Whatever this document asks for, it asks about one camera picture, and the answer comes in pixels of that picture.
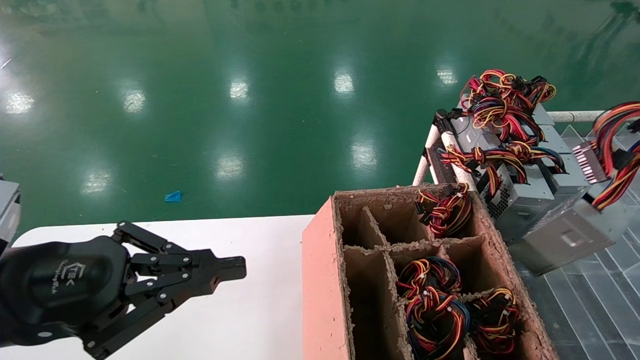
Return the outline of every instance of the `black robotic gripper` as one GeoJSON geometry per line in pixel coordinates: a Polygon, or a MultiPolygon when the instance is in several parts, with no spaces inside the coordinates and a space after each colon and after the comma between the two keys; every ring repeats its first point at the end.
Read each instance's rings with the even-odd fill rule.
{"type": "Polygon", "coordinates": [[[241,256],[185,250],[126,221],[82,243],[8,248],[0,257],[0,347],[75,336],[105,359],[189,298],[245,276],[241,256]],[[123,243],[147,253],[130,256],[123,243]]]}

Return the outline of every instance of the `cardboard box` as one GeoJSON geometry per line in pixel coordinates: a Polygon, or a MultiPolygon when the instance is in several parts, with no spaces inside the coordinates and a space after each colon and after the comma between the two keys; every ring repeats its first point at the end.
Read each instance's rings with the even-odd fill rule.
{"type": "MultiPolygon", "coordinates": [[[[471,193],[474,214],[458,238],[436,239],[415,214],[418,189],[444,196],[444,185],[336,192],[304,230],[304,360],[413,360],[397,274],[410,261],[434,255],[460,270],[461,300],[499,286],[517,297],[521,335],[504,359],[558,360],[477,194],[471,193]]],[[[479,357],[468,336],[463,357],[491,359],[479,357]]]]}

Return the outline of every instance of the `green floor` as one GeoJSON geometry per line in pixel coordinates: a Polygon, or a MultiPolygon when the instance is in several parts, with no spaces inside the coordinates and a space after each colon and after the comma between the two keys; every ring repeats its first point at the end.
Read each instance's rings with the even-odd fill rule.
{"type": "Polygon", "coordinates": [[[409,184],[433,112],[491,67],[548,77],[550,110],[640,98],[627,4],[448,3],[0,0],[20,230],[313,213],[409,184]]]}

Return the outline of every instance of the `blue plastic debris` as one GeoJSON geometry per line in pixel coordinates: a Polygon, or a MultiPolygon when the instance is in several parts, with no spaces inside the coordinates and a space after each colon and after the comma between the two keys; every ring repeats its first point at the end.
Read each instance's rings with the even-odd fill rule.
{"type": "Polygon", "coordinates": [[[172,192],[164,196],[164,202],[180,202],[182,200],[182,192],[172,192]]]}

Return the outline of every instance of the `ventilation grille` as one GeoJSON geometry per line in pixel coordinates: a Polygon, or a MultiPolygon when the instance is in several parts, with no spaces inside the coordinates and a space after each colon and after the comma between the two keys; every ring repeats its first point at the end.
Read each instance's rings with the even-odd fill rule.
{"type": "Polygon", "coordinates": [[[498,220],[500,215],[502,215],[502,213],[509,207],[510,197],[509,189],[502,180],[502,175],[500,175],[500,187],[493,199],[489,196],[489,185],[484,187],[480,197],[484,200],[484,205],[489,211],[489,215],[493,218],[493,221],[498,220]]]}

